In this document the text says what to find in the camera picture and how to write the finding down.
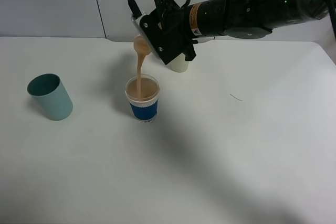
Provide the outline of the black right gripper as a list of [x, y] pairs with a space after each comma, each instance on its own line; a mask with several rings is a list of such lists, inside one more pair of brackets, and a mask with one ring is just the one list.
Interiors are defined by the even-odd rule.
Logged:
[[180, 8], [175, 0], [154, 3], [156, 9], [151, 13], [139, 13], [139, 33], [165, 65], [180, 54], [192, 61], [196, 57], [196, 40], [189, 24], [191, 6]]

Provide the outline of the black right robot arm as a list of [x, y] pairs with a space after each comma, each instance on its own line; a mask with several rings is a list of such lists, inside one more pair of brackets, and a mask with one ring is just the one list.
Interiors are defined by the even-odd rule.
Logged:
[[335, 20], [335, 0], [208, 0], [179, 6], [174, 0], [154, 0], [155, 10], [134, 20], [152, 52], [165, 64], [179, 55], [195, 56], [200, 38], [229, 36], [264, 38], [279, 27]]

